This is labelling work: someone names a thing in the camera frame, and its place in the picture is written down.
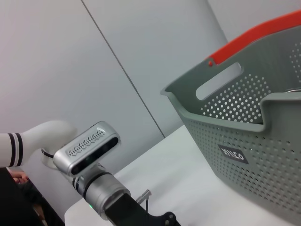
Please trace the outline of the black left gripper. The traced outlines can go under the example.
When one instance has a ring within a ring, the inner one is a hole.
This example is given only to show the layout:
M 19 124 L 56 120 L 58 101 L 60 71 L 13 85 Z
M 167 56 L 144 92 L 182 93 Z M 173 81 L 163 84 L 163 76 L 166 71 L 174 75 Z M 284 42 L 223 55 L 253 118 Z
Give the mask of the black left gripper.
M 176 216 L 166 212 L 153 216 L 138 204 L 130 195 L 124 194 L 106 211 L 108 220 L 114 226 L 178 226 Z

